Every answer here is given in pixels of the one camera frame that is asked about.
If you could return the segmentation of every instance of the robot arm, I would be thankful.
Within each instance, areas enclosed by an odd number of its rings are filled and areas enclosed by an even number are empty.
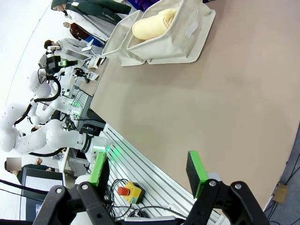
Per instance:
[[[89,136],[78,131],[64,131],[59,120],[51,120],[39,130],[23,137],[19,136],[14,127],[15,121],[20,118],[25,106],[9,105],[0,117],[0,149],[9,152],[12,149],[20,154],[34,152],[46,144],[52,149],[71,147],[79,149],[86,154],[86,158],[93,163],[94,157],[99,151],[105,151],[110,141],[103,136]]]
[[[60,74],[64,71],[65,69],[62,68],[60,70]],[[53,82],[43,82],[46,78],[46,71],[45,69],[39,69],[38,71],[35,71],[32,73],[30,77],[30,83],[29,83],[29,89],[35,94],[36,97],[38,98],[47,98],[50,95],[54,96],[58,91],[54,88]],[[28,113],[28,116],[31,119],[31,122],[36,126],[39,125],[40,123],[46,123],[55,110],[59,110],[62,113],[66,114],[71,114],[71,112],[77,112],[81,111],[80,107],[74,107],[69,105],[68,103],[68,98],[59,96],[57,99],[53,100],[49,106],[46,108],[45,111],[41,115],[37,115],[37,107],[38,107],[38,102],[32,101],[31,103],[31,108]]]

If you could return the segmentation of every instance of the jacket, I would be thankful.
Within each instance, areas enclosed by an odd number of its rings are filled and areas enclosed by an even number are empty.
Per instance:
[[[66,4],[65,9],[82,15],[93,15],[114,25],[121,21],[117,13],[129,14],[131,7],[113,0],[53,0],[51,8]]]

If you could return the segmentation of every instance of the table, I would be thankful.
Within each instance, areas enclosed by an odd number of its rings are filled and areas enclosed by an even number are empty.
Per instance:
[[[99,65],[98,69],[90,69],[90,71],[93,71],[97,74],[99,74],[99,77],[97,78],[97,80],[95,81],[90,81],[89,83],[86,83],[86,82],[82,82],[80,84],[80,89],[83,90],[85,93],[87,93],[88,95],[90,96],[94,96],[95,94],[95,91],[96,91],[96,88],[99,84],[99,81],[101,79],[101,76],[104,72],[104,69],[106,68],[106,65],[108,63],[108,59],[106,59],[102,65]]]
[[[246,182],[263,207],[300,119],[300,2],[216,0],[195,63],[121,67],[109,61],[91,109],[190,190],[196,150],[224,183]]]

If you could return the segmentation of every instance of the folded towel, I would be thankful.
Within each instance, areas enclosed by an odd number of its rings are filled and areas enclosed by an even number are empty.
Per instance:
[[[133,35],[141,40],[163,35],[171,26],[176,12],[177,9],[169,8],[159,12],[158,15],[135,22],[132,27]]]

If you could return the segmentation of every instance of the green light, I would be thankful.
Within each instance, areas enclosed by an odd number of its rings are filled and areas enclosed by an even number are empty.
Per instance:
[[[101,147],[101,146],[94,146],[94,148],[99,150],[105,150],[105,147]]]

